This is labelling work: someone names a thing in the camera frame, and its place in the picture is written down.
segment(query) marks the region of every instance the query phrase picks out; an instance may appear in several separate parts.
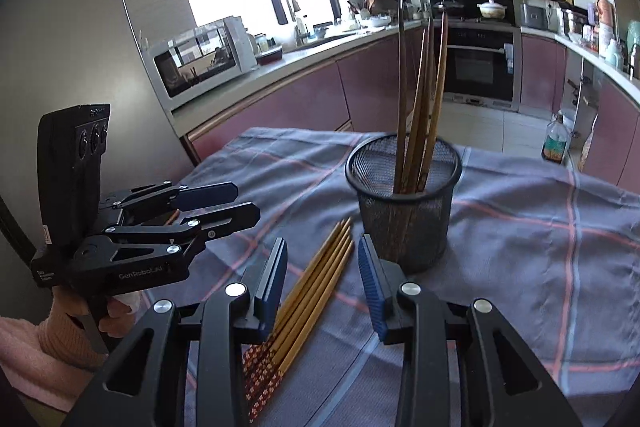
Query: mesh pencil holder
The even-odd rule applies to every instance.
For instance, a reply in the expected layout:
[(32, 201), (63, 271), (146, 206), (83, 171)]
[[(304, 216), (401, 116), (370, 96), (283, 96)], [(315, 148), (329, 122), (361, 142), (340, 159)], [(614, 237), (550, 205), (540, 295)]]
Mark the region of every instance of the mesh pencil holder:
[(438, 138), (425, 190), (394, 194), (397, 134), (375, 137), (353, 150), (345, 165), (358, 194), (364, 231), (380, 256), (410, 275), (427, 270), (447, 246), (453, 188), (462, 174), (458, 152)]

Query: white countertop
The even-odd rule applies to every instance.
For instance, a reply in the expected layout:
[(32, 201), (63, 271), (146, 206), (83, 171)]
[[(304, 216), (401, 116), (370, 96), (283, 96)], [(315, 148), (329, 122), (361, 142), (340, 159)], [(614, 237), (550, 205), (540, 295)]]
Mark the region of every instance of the white countertop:
[[(404, 23), (404, 27), (408, 30), (421, 25), (422, 21)], [(235, 103), (283, 78), (335, 57), (335, 55), (394, 35), (397, 32), (397, 25), (387, 26), (383, 30), (355, 34), (308, 50), (285, 53), (282, 60), (260, 66), (257, 70), (238, 76), (175, 109), (169, 115), (169, 120), (174, 126), (176, 134), (184, 136)]]
[(632, 82), (629, 80), (628, 74), (623, 73), (623, 71), (620, 71), (619, 69), (611, 66), (611, 64), (608, 64), (604, 58), (600, 57), (596, 52), (578, 46), (564, 35), (559, 35), (554, 32), (525, 28), (524, 26), (520, 30), (523, 35), (536, 35), (560, 42), (563, 46), (566, 46), (571, 51), (577, 53), (581, 57), (584, 57), (585, 60), (588, 60), (593, 64), (595, 68), (602, 71), (602, 73), (605, 73), (613, 83), (615, 83), (638, 107), (640, 107), (640, 81), (634, 80)]

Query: metal screw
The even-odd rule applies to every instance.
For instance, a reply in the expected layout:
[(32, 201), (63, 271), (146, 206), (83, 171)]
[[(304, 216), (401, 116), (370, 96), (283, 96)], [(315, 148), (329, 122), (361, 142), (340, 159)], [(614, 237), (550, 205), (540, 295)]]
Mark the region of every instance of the metal screw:
[(239, 297), (246, 292), (246, 286), (241, 282), (232, 282), (225, 288), (225, 293), (229, 297)]
[(173, 306), (174, 305), (171, 304), (171, 301), (168, 301), (167, 299), (162, 299), (161, 301), (158, 301), (156, 302), (156, 304), (154, 304), (154, 311), (156, 313), (166, 313)]
[(420, 286), (415, 282), (406, 282), (400, 286), (400, 289), (406, 295), (418, 295), (420, 293)]
[(488, 313), (492, 309), (494, 309), (494, 307), (491, 306), (491, 302), (486, 299), (478, 299), (476, 302), (474, 302), (474, 308), (480, 313)]

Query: blue gripper pad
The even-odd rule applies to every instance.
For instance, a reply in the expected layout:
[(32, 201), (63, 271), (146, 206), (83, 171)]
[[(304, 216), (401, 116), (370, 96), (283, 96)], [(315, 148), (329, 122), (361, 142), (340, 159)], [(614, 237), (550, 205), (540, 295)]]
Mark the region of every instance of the blue gripper pad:
[(205, 187), (185, 188), (178, 192), (172, 201), (173, 208), (197, 210), (208, 206), (233, 203), (238, 197), (238, 187), (231, 182), (206, 185)]
[(262, 341), (273, 331), (286, 272), (287, 243), (279, 237), (264, 265), (254, 296), (254, 315), (260, 321), (258, 334)]
[(364, 236), (361, 237), (358, 245), (358, 267), (360, 268), (360, 277), (362, 278), (362, 285), (367, 298), (373, 330), (378, 334), (380, 341), (384, 342), (388, 333), (388, 326), (385, 320), (385, 296), (378, 279), (374, 265), (375, 261), (372, 257), (375, 256), (377, 261), (378, 255), (375, 250), (371, 251), (371, 248), (366, 238)]

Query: genrobotai logo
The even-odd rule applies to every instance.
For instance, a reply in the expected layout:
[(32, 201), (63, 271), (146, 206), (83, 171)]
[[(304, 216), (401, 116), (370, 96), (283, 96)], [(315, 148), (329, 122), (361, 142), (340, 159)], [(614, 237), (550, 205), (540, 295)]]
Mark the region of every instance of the genrobotai logo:
[(161, 272), (161, 271), (162, 271), (162, 266), (154, 266), (153, 268), (149, 268), (147, 270), (140, 270), (140, 271), (129, 272), (129, 273), (120, 273), (118, 274), (118, 277), (120, 279), (133, 279), (133, 277), (142, 277), (143, 275), (149, 275), (149, 274)]

